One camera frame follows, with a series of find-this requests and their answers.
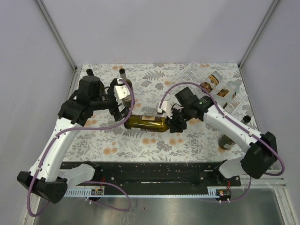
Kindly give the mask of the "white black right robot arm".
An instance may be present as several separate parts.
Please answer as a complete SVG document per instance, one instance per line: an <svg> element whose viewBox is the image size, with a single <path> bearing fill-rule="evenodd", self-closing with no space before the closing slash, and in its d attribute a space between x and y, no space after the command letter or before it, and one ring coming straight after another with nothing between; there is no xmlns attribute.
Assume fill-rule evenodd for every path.
<svg viewBox="0 0 300 225"><path fill-rule="evenodd" d="M245 152L240 158L221 162L213 174L216 184L225 185L231 177L240 175L259 179L279 159L276 138L271 132L262 134L243 124L221 109L210 95L198 98L186 87L175 97L180 109L172 108L164 99L157 107L158 113L166 113L165 122L171 133L181 133L188 121L199 119L228 136Z"/></svg>

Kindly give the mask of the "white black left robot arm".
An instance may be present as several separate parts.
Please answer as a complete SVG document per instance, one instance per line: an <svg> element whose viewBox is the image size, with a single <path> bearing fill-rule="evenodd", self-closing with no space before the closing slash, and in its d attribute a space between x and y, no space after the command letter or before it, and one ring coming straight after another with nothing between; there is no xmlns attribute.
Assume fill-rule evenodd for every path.
<svg viewBox="0 0 300 225"><path fill-rule="evenodd" d="M35 194L57 203L70 188L86 181L91 185L100 183L102 174L91 162L64 172L60 171L60 166L77 134L88 130L85 124L95 111L108 110L117 122L115 127L118 127L132 112L129 107L119 110L119 106L123 99L133 96L130 85L121 78L113 79L108 89L94 75L80 79L78 89L61 106L47 146L34 165L17 176L17 181L28 190L27 198Z"/></svg>

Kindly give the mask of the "clear square liquor bottle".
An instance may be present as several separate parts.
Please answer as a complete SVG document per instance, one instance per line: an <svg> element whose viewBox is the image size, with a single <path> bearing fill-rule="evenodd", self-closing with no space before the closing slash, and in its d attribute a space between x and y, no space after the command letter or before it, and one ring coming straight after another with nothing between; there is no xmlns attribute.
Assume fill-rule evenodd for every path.
<svg viewBox="0 0 300 225"><path fill-rule="evenodd" d="M210 93L222 80L222 75L218 71L214 71L200 84L200 86Z"/></svg>

